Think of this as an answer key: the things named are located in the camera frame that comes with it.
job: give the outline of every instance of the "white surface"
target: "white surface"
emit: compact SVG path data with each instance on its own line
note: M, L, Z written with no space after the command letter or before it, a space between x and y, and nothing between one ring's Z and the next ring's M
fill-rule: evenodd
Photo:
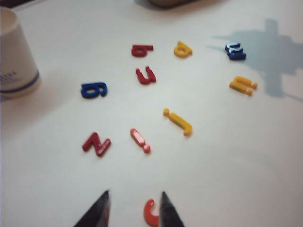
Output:
M303 226L301 0L170 10L143 0L46 0L17 10L42 84L1 103L2 226L72 227L106 189L111 227L147 226L144 204L159 204L162 190L187 227ZM173 54L178 40L193 56ZM228 60L224 45L235 41L246 61ZM132 44L154 51L135 58ZM156 84L139 84L135 69L146 65ZM238 75L258 83L251 98L228 87ZM96 81L107 96L82 98L81 83ZM165 107L193 125L191 137ZM112 141L101 159L81 149L93 131Z

